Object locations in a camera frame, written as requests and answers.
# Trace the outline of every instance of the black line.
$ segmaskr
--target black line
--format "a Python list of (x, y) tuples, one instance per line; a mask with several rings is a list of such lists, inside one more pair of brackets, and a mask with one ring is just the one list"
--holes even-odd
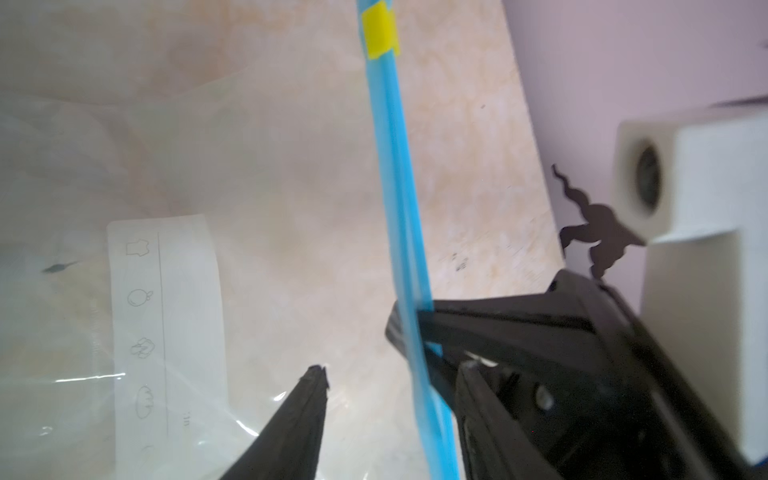
[(163, 295), (163, 260), (160, 256), (160, 232), (157, 232), (157, 266), (160, 269), (160, 318), (163, 325), (163, 373), (165, 375), (165, 436), (170, 438), (170, 427), (168, 425), (168, 364), (165, 359), (165, 302)]

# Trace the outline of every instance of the paper label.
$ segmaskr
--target paper label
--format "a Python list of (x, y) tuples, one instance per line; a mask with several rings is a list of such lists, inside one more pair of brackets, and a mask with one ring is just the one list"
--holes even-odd
[(199, 478), (227, 410), (219, 270), (204, 216), (108, 228), (117, 479)]

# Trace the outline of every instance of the yellow tape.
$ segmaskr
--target yellow tape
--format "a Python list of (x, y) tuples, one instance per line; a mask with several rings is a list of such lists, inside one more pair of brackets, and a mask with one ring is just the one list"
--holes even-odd
[(390, 50), (400, 55), (395, 12), (386, 7), (384, 0), (368, 7), (362, 15), (362, 36), (366, 40), (368, 58), (376, 60)]

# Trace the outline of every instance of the blue plastic strip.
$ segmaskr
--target blue plastic strip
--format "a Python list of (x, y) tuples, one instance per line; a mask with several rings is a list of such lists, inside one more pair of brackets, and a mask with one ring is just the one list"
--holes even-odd
[[(376, 0), (358, 0), (358, 13), (362, 14), (374, 3)], [(365, 51), (362, 27), (360, 40)], [(416, 423), (432, 478), (458, 480), (451, 410), (429, 383), (416, 318), (416, 310), (429, 311), (434, 306), (394, 53), (389, 51), (376, 60), (367, 60), (366, 55), (366, 73), (379, 154), (389, 254), (411, 369)], [(430, 348), (442, 354), (439, 345), (430, 344)]]

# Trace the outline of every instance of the beige stone surface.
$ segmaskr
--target beige stone surface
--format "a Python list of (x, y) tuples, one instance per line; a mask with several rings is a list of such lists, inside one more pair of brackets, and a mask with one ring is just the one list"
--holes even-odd
[[(14, 67), (0, 72), (0, 300), (17, 299), (0, 308), (28, 322), (0, 320), (16, 345), (0, 375), (24, 385), (0, 395), (18, 413), (0, 445), (44, 426), (86, 439), (63, 448), (52, 433), (10, 458), (42, 478), (108, 472), (109, 388), (57, 396), (45, 382), (109, 368), (107, 223), (202, 213), (231, 418), (260, 429), (274, 396), (326, 364), (320, 476), (425, 478), (408, 371), (383, 336), (394, 294), (353, 2), (37, 0), (0, 12), (0, 61)], [(562, 260), (501, 3), (399, 0), (396, 13), (435, 297), (543, 290)], [(73, 353), (83, 348), (92, 355)], [(40, 392), (48, 400), (25, 403)], [(73, 425), (72, 403), (97, 393), (101, 407)], [(234, 457), (249, 441), (221, 444)]]

